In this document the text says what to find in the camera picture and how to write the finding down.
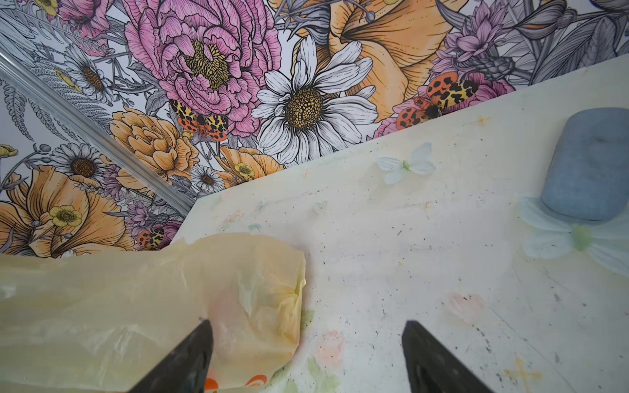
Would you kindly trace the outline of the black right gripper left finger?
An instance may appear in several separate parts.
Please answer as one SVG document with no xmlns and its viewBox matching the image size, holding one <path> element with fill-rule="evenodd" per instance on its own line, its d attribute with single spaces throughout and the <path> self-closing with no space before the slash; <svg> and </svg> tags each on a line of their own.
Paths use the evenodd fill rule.
<svg viewBox="0 0 629 393">
<path fill-rule="evenodd" d="M 204 319 L 129 393 L 204 392 L 213 347 L 211 322 Z"/>
</svg>

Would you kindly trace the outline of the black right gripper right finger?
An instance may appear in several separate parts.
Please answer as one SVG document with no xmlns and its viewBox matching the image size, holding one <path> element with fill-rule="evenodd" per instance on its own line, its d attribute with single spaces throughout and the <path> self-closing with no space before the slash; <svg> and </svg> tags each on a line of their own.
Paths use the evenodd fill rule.
<svg viewBox="0 0 629 393">
<path fill-rule="evenodd" d="M 480 378 L 419 322 L 406 322 L 401 345 L 413 393 L 491 393 Z"/>
</svg>

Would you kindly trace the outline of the yellowish plastic bag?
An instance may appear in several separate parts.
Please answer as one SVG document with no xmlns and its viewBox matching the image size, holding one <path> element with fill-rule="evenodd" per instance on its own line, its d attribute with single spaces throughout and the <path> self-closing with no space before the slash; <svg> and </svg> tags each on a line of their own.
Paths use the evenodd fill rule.
<svg viewBox="0 0 629 393">
<path fill-rule="evenodd" d="M 265 235 L 158 252 L 1 258 L 1 389 L 128 392 L 203 321 L 208 392 L 258 389 L 295 354 L 306 258 Z"/>
</svg>

